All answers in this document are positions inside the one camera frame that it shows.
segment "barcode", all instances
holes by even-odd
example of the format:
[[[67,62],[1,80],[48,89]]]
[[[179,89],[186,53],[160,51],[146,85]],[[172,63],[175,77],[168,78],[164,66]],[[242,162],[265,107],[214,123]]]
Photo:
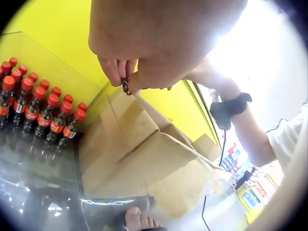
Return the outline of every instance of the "barcode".
[[[75,132],[72,132],[72,134],[70,135],[70,139],[73,138],[76,135]]]
[[[17,112],[17,113],[21,113],[21,110],[22,110],[22,105],[21,105],[21,104],[18,104],[18,105],[17,105],[16,112]]]

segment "key ring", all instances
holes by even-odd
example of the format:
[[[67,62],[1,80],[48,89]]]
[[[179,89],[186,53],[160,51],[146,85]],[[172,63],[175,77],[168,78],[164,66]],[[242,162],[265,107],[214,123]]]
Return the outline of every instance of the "key ring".
[[[132,95],[132,93],[130,92],[129,88],[128,88],[128,80],[129,80],[129,77],[126,76],[122,81],[122,91],[124,94],[126,95]]]

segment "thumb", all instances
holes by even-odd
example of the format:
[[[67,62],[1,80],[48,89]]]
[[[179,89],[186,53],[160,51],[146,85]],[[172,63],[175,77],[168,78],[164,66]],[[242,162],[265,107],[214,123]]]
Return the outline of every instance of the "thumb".
[[[128,89],[132,94],[137,93],[143,88],[147,88],[147,85],[144,79],[140,77],[138,71],[129,76]]]

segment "toenail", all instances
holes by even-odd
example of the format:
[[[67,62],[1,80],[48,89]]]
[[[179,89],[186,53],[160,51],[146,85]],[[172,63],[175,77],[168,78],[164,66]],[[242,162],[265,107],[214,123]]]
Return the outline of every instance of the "toenail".
[[[137,208],[137,207],[135,207],[135,208],[132,208],[132,209],[130,209],[130,211],[129,211],[131,214],[138,214],[139,213],[139,208]]]

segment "cardboard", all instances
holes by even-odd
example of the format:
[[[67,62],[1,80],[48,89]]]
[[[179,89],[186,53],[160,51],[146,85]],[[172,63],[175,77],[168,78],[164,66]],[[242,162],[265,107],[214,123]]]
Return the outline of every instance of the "cardboard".
[[[79,145],[85,195],[149,194],[171,218],[180,217],[223,173],[207,159],[220,155],[220,149],[206,135],[201,138],[193,143],[142,97],[119,89],[104,99],[100,117]]]

